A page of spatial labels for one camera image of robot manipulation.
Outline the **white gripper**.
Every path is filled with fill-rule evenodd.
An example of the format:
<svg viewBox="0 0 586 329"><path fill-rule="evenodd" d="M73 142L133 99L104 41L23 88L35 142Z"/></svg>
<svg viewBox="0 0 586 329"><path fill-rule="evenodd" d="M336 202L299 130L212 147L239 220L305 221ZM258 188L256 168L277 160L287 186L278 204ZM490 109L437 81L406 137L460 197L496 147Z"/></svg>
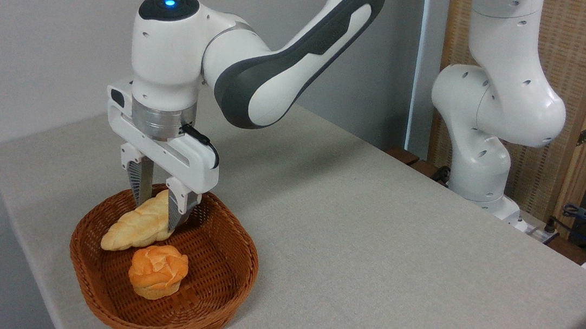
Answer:
<svg viewBox="0 0 586 329"><path fill-rule="evenodd" d="M152 198L154 163L171 175L168 188L168 229L182 225L200 203L202 195L216 186L219 169L216 154L189 134L168 141L152 139L133 123L131 78L108 85L108 122L127 143L121 146L121 164L128 174L136 207Z"/></svg>

